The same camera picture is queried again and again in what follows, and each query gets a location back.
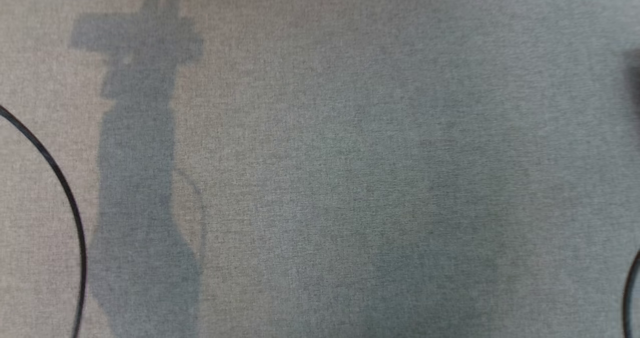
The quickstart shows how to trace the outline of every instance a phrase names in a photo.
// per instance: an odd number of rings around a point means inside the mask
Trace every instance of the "gray carpet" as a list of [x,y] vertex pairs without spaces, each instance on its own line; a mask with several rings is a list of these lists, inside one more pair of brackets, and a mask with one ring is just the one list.
[[[617,338],[638,50],[640,0],[0,0],[0,103],[82,337]],[[0,336],[68,336],[0,157]]]

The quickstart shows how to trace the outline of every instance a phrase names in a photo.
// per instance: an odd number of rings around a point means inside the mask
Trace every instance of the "gray fabric surface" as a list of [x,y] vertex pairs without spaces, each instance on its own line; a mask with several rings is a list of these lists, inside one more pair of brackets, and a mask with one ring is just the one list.
[[[153,1],[0,0],[81,336],[621,335],[640,0]],[[62,189],[0,157],[0,336],[66,336]]]

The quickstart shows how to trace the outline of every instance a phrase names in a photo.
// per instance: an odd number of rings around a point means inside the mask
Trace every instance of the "black cable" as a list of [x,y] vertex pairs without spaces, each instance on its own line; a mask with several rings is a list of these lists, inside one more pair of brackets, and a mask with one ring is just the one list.
[[80,244],[80,292],[78,293],[77,305],[75,307],[75,320],[73,322],[73,334],[71,335],[73,338],[77,338],[78,333],[80,333],[80,320],[82,319],[82,310],[85,305],[85,289],[87,287],[87,244],[85,243],[85,231],[82,227],[82,220],[80,219],[80,211],[78,210],[76,199],[74,199],[74,195],[71,193],[71,187],[69,187],[65,175],[62,174],[58,164],[38,138],[36,138],[36,136],[34,136],[34,134],[16,118],[16,116],[12,115],[11,112],[7,111],[7,109],[1,104],[0,115],[13,124],[18,131],[22,132],[22,134],[36,147],[36,149],[38,149],[42,157],[44,157],[48,165],[53,169],[53,172],[55,172],[58,181],[60,181],[60,185],[62,185],[62,188],[64,189],[66,199],[68,199],[69,205],[71,205],[71,211],[73,212],[73,219],[75,220],[75,228],[78,235],[78,242]]
[[633,338],[633,334],[631,334],[631,303],[638,269],[640,269],[640,250],[638,250],[635,259],[633,259],[624,284],[624,294],[622,295],[622,332],[624,333],[624,338]]

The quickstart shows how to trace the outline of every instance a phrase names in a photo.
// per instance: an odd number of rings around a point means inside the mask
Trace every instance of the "black wire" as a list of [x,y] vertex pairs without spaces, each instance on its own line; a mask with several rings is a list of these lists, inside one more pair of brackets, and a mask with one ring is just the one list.
[[71,205],[71,211],[73,212],[73,219],[75,220],[75,228],[78,235],[78,242],[80,244],[80,292],[78,292],[78,300],[75,307],[75,320],[73,322],[73,334],[71,335],[73,338],[77,338],[78,333],[80,333],[80,320],[82,319],[82,310],[85,305],[85,289],[87,287],[87,244],[85,243],[85,231],[82,227],[82,220],[80,219],[80,211],[78,210],[76,199],[74,199],[74,195],[71,193],[71,187],[69,187],[65,175],[62,174],[58,164],[38,138],[36,138],[36,136],[34,136],[34,134],[16,118],[16,116],[12,115],[11,112],[7,111],[7,109],[1,104],[0,115],[13,124],[18,131],[22,132],[22,134],[36,147],[36,149],[38,149],[42,157],[44,157],[48,165],[53,169],[53,172],[55,172],[58,181],[60,181],[60,185],[62,185],[62,188],[64,189],[66,199],[68,199],[69,205]]
[[631,334],[631,302],[638,269],[640,269],[640,250],[638,250],[635,259],[633,259],[624,284],[624,294],[622,295],[622,332],[624,333],[624,338],[633,338],[633,334]]

